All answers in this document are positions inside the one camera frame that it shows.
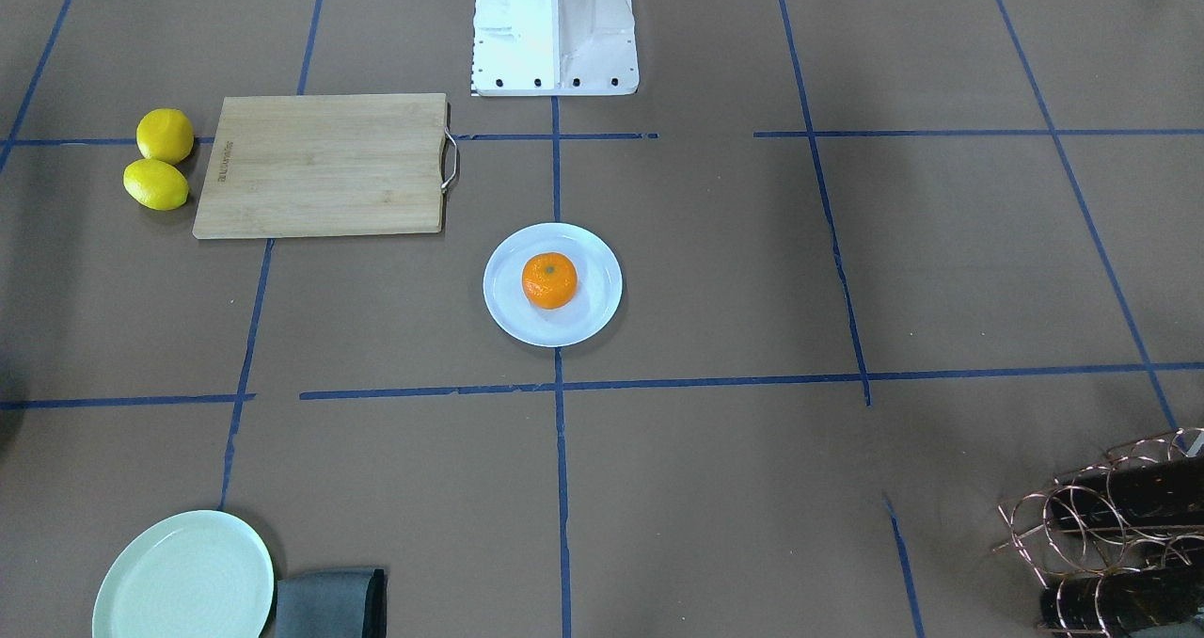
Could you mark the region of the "light blue plate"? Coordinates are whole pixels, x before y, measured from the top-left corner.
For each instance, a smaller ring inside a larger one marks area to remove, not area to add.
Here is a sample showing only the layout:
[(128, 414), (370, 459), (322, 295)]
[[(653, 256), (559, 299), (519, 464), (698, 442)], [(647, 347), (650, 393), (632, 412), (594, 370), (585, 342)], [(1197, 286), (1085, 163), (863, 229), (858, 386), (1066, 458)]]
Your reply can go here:
[[(539, 308), (523, 291), (523, 268), (541, 253), (559, 253), (576, 266), (576, 294), (555, 309)], [(624, 290), (621, 266), (592, 231), (567, 223), (539, 223), (510, 234), (486, 260), (483, 296), (496, 325), (529, 345), (582, 343), (610, 321)]]

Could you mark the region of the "orange fruit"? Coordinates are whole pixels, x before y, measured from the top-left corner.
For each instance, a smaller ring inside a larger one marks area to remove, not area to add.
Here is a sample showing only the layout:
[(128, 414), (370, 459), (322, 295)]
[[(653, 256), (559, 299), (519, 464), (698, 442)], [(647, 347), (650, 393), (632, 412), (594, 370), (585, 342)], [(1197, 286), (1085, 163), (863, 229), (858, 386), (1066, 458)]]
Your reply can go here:
[(578, 272), (569, 256), (543, 252), (524, 262), (521, 290), (533, 307), (557, 311), (569, 305), (578, 291)]

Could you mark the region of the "light green plate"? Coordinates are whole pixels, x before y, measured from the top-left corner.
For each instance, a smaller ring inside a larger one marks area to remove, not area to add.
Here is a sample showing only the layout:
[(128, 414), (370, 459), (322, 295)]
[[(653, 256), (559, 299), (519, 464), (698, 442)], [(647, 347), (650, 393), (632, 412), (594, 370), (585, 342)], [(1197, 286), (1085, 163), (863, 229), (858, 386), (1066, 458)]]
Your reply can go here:
[(184, 510), (138, 534), (104, 574), (94, 637), (258, 637), (275, 607), (261, 536), (224, 510)]

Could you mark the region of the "bamboo cutting board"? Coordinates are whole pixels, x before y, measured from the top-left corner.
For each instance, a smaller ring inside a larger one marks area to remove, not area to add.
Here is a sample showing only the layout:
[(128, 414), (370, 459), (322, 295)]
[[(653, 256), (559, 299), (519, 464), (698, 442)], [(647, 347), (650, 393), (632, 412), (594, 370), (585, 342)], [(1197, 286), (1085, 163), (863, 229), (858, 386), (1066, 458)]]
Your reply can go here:
[(439, 234), (458, 167), (443, 93), (225, 98), (193, 234)]

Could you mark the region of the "grey folded cloth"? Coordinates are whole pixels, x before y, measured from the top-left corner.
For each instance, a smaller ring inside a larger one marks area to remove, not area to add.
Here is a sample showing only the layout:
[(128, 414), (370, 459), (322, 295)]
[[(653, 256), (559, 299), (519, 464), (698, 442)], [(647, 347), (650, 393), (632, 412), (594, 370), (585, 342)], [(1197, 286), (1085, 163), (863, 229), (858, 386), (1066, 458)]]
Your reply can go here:
[(348, 566), (277, 581), (276, 637), (386, 637), (386, 571)]

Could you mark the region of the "upper yellow lemon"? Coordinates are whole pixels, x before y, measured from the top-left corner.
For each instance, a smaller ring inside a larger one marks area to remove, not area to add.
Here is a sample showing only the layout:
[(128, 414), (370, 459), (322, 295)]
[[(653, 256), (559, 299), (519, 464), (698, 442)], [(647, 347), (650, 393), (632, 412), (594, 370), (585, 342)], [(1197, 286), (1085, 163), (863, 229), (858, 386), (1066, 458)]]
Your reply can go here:
[(123, 170), (123, 187), (130, 197), (154, 211), (184, 206), (190, 195), (185, 176), (160, 159), (142, 158)]

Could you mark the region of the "yellow lemon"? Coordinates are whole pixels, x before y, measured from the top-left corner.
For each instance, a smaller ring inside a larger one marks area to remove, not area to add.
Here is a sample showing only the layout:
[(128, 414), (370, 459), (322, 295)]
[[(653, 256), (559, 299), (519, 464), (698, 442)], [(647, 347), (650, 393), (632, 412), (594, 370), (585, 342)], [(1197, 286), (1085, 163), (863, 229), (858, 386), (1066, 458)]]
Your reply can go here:
[(135, 128), (138, 153), (144, 159), (157, 159), (179, 165), (193, 152), (197, 138), (191, 120), (183, 110), (150, 110)]
[(190, 195), (185, 176), (160, 159), (142, 158), (123, 170), (123, 187), (130, 197), (154, 211), (184, 206)]

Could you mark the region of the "lower yellow lemon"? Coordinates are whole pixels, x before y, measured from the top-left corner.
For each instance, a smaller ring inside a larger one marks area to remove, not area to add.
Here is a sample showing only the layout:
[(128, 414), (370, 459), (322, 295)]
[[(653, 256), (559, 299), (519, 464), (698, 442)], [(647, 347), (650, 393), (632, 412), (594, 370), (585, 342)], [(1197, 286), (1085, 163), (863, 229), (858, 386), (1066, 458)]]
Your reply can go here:
[(183, 110), (150, 110), (135, 128), (138, 153), (144, 159), (157, 159), (179, 165), (193, 152), (197, 138), (191, 120)]

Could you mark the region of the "dark green wine bottle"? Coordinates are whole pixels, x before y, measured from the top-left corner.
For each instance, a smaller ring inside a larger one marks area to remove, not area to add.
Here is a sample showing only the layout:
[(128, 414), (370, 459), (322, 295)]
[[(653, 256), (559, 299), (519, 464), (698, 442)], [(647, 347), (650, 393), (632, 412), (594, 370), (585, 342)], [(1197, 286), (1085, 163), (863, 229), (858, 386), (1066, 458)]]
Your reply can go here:
[(1147, 534), (1200, 527), (1203, 459), (1094, 472), (1054, 491), (1047, 519), (1066, 532), (1137, 528)]

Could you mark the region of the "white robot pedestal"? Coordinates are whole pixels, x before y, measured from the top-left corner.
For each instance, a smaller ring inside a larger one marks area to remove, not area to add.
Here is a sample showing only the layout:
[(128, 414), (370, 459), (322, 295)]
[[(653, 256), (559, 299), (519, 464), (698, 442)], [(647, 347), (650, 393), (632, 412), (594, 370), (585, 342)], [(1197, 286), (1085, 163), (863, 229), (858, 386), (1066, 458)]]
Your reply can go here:
[(632, 95), (641, 63), (632, 0), (474, 0), (470, 93)]

